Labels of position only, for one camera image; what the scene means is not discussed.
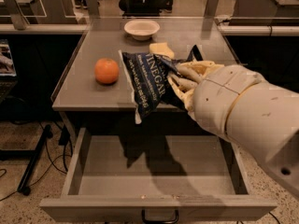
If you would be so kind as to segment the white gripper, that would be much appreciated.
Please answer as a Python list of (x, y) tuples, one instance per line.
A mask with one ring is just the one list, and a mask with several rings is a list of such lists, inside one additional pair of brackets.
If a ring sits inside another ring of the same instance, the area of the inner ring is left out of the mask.
[(178, 77), (170, 72), (167, 80), (192, 118), (205, 131), (228, 141), (225, 131), (237, 99), (250, 87), (265, 82), (257, 72), (242, 65), (216, 64), (212, 61), (179, 63)]

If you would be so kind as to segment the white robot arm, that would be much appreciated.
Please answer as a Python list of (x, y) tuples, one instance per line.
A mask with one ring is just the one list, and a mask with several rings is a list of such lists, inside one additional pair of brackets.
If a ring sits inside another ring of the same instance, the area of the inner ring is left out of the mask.
[(260, 73), (212, 61), (180, 63), (167, 75), (188, 115), (205, 131), (243, 147), (299, 198), (299, 94)]

